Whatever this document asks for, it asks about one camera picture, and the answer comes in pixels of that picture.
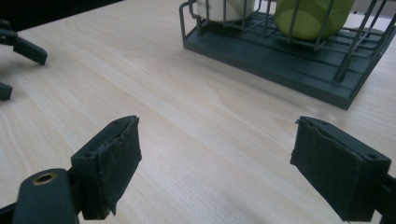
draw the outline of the green object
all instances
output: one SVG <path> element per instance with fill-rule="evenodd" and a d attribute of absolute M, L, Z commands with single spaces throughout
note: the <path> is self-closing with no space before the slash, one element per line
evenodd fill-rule
<path fill-rule="evenodd" d="M 303 40 L 317 39 L 330 2 L 331 0 L 300 0 L 291 36 Z M 334 1 L 323 38 L 334 35 L 344 26 L 353 2 L 354 0 Z M 296 3 L 296 0 L 276 1 L 276 27 L 284 35 L 289 35 Z"/>

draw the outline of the dark background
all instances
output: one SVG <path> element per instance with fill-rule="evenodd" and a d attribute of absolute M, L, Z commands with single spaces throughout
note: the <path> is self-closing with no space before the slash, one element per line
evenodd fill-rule
<path fill-rule="evenodd" d="M 1 0 L 0 19 L 20 31 L 122 0 Z"/>

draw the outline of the white cup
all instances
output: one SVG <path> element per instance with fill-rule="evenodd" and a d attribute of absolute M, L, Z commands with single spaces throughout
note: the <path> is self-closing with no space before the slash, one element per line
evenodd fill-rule
<path fill-rule="evenodd" d="M 226 0 L 226 21 L 241 21 L 244 19 L 245 0 Z M 247 14 L 250 16 L 254 12 L 255 0 L 247 0 Z M 206 8 L 208 7 L 209 18 L 206 17 Z M 198 15 L 210 21 L 223 21 L 224 2 L 223 0 L 197 0 Z"/>

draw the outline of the wood grain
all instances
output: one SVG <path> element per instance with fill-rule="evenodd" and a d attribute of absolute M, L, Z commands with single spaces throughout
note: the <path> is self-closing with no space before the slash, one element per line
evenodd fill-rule
<path fill-rule="evenodd" d="M 396 43 L 345 111 L 183 49 L 181 3 L 123 1 L 20 32 L 49 53 L 45 66 L 0 47 L 14 88 L 0 103 L 0 207 L 137 115 L 143 160 L 117 215 L 81 223 L 342 223 L 289 164 L 294 121 L 327 120 L 396 160 Z"/>

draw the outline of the dish drying rack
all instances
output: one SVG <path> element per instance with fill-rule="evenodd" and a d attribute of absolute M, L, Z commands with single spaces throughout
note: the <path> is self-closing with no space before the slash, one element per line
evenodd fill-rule
<path fill-rule="evenodd" d="M 276 29 L 275 14 L 270 13 L 272 1 L 267 1 L 265 12 L 261 12 L 260 0 L 248 17 L 247 0 L 243 1 L 243 19 L 226 21 L 226 0 L 223 0 L 223 22 L 210 21 L 208 7 L 206 18 L 209 20 L 195 14 L 196 0 L 181 4 L 183 47 L 345 110 L 349 109 L 396 34 L 396 13 L 385 31 L 375 29 L 387 0 L 372 0 L 358 28 L 343 27 L 336 35 L 322 38 L 334 3 L 331 0 L 314 41 L 291 36 L 296 13 L 291 19 L 289 34 L 283 35 Z M 296 0 L 294 12 L 299 4 L 300 0 Z M 196 21 L 196 26 L 188 33 L 186 10 Z"/>

